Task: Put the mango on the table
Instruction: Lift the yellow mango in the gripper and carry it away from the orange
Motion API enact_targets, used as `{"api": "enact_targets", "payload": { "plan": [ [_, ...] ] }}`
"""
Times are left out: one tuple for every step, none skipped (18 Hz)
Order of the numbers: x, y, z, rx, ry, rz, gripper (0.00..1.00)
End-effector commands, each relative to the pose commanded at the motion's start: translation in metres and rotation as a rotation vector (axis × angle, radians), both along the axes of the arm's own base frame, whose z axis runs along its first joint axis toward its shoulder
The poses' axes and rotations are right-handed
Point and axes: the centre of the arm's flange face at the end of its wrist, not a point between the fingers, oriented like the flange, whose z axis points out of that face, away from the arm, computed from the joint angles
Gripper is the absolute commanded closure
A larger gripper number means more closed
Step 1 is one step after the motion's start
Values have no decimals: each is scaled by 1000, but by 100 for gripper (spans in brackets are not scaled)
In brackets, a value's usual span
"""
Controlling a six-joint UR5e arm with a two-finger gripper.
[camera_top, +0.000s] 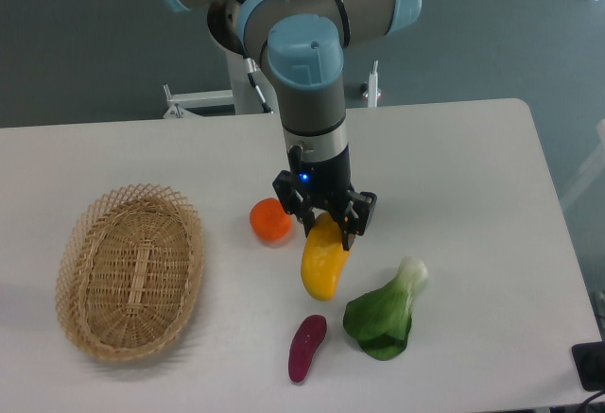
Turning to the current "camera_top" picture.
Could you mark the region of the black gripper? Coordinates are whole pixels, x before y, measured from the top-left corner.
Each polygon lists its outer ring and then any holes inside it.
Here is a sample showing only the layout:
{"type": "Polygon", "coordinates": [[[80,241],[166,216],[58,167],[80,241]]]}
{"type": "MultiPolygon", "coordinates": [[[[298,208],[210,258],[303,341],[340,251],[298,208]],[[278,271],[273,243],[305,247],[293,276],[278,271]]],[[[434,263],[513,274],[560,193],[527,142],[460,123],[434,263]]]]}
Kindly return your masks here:
{"type": "Polygon", "coordinates": [[[337,223],[344,250],[349,251],[358,236],[372,222],[377,195],[351,188],[349,147],[326,161],[306,162],[300,146],[287,152],[289,172],[282,170],[272,187],[283,210],[294,215],[308,236],[316,218],[313,207],[327,210],[337,223]]]}

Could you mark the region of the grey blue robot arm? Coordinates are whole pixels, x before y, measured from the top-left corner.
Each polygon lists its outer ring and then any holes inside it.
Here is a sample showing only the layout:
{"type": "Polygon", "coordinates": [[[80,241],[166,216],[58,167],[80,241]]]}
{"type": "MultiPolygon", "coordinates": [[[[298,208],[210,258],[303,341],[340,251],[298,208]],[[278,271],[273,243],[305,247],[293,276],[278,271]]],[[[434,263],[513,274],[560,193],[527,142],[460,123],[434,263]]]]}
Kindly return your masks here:
{"type": "Polygon", "coordinates": [[[344,50],[412,25],[422,0],[166,0],[177,11],[220,6],[231,49],[272,87],[289,168],[273,183],[307,231],[323,210],[349,249],[372,220],[376,197],[351,182],[344,50]]]}

